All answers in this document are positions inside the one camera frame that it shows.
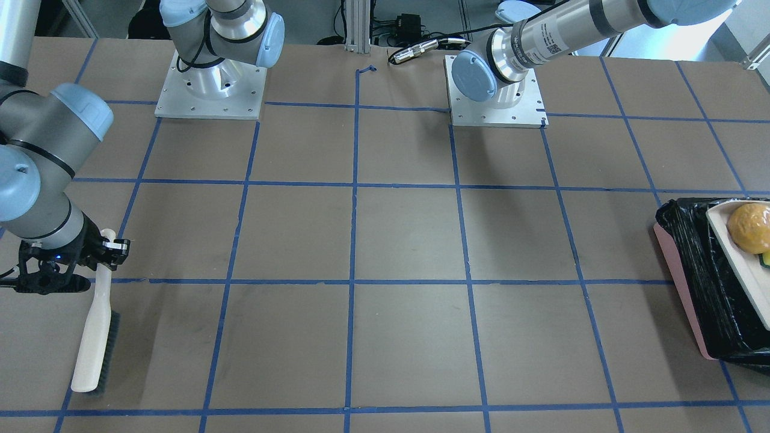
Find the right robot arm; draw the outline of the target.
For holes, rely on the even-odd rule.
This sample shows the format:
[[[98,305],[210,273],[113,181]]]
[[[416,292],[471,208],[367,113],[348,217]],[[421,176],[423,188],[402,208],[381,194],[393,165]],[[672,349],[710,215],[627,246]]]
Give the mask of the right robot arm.
[[[21,244],[2,286],[19,293],[80,293],[96,271],[108,290],[129,255],[128,239],[99,230],[66,187],[105,139],[114,113],[101,97],[61,83],[49,95],[27,87],[39,1],[2,2],[2,227]],[[236,82],[233,63],[269,68],[285,43],[286,22],[264,1],[160,1],[158,12],[190,86],[209,72]]]

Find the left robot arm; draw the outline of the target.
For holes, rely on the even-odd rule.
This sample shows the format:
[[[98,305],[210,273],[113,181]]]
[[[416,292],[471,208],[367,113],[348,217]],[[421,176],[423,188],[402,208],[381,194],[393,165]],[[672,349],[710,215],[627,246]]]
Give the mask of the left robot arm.
[[[493,23],[455,55],[448,79],[464,97],[488,102],[555,58],[643,25],[698,25],[735,5],[735,1],[566,1],[541,10],[523,1],[501,2]]]

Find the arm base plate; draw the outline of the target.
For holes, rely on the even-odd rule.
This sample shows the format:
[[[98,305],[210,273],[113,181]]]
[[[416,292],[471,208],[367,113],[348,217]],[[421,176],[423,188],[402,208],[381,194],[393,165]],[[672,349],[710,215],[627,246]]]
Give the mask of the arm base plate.
[[[445,56],[446,88],[452,125],[520,128],[545,128],[549,125],[541,89],[533,69],[523,81],[501,88],[492,99],[474,102],[462,94],[454,82],[454,58],[454,55]]]
[[[224,60],[208,69],[179,71],[171,58],[154,115],[182,120],[259,119],[269,69]]]

